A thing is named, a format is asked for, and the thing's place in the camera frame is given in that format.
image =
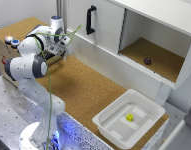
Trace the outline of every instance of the cork surface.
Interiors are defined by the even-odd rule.
[[[123,49],[120,53],[146,66],[174,83],[178,78],[178,74],[180,73],[185,60],[183,57],[180,57],[143,38],[138,39]],[[144,59],[147,57],[151,58],[152,63],[150,65],[144,64]]]
[[[92,118],[126,90],[72,56],[68,56],[66,62],[61,60],[50,66],[49,69],[52,92],[65,101],[65,111],[115,150],[118,150],[100,134],[98,127],[92,122]],[[49,90],[47,76],[37,81]],[[168,116],[164,115],[132,150],[140,150],[167,119]]]
[[[18,39],[21,42],[26,37],[26,35],[38,24],[47,26],[47,24],[40,21],[39,19],[31,17],[2,28],[0,29],[0,41],[5,43],[5,36],[11,35],[14,37],[14,39]]]

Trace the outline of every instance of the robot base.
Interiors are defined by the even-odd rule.
[[[38,127],[39,122],[35,122],[27,126],[20,135],[19,138],[19,150],[44,150],[43,146],[36,148],[31,144],[30,137],[32,136],[35,129]],[[65,142],[64,137],[60,139],[60,144],[63,146]]]

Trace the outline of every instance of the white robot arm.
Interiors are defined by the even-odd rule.
[[[29,139],[32,141],[31,145],[33,146],[33,150],[45,149],[50,114],[50,93],[35,81],[35,78],[42,78],[47,72],[46,62],[43,57],[40,56],[41,49],[42,51],[46,49],[49,43],[55,45],[59,43],[59,51],[65,52],[66,45],[70,41],[66,36],[51,35],[64,35],[64,23],[59,16],[51,17],[51,27],[37,26],[31,31],[17,47],[21,57],[8,59],[5,64],[7,75],[10,76],[12,80],[19,82],[18,89],[23,96],[43,108],[39,126]],[[49,136],[52,144],[50,144],[49,149],[61,150],[62,148],[60,138],[56,136],[56,133],[58,132],[57,115],[63,113],[64,109],[64,101],[52,95],[52,119]]]

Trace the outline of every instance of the brown countertop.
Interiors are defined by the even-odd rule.
[[[46,25],[32,17],[5,27],[0,30],[0,40],[4,42],[6,35],[13,35],[22,41],[37,24]],[[49,69],[52,93],[65,101],[66,112],[117,150],[116,146],[99,133],[98,127],[92,122],[92,118],[126,92],[126,89],[72,56],[68,56],[66,62],[61,60],[55,63]],[[49,91],[47,75],[37,81]],[[132,150],[141,149],[167,119],[168,116],[165,114]]]

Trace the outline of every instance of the open cabinet compartment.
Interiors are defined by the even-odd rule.
[[[126,9],[119,50],[122,57],[152,70],[153,75],[176,88],[191,74],[186,66],[186,59],[191,59],[189,50],[191,36]],[[151,58],[150,65],[144,63],[147,57]]]

